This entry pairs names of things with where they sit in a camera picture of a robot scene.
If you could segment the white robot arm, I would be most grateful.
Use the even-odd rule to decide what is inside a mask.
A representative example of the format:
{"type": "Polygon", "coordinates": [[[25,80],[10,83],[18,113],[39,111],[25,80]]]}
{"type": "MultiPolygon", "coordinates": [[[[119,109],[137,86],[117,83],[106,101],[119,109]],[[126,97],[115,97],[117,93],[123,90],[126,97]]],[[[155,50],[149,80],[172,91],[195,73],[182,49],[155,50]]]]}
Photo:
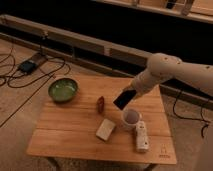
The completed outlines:
{"type": "MultiPolygon", "coordinates": [[[[213,98],[213,65],[188,63],[164,53],[152,54],[146,69],[136,75],[123,91],[135,90],[135,98],[138,98],[170,79],[182,81],[213,98]]],[[[193,171],[213,171],[213,123],[206,131],[193,171]]]]}

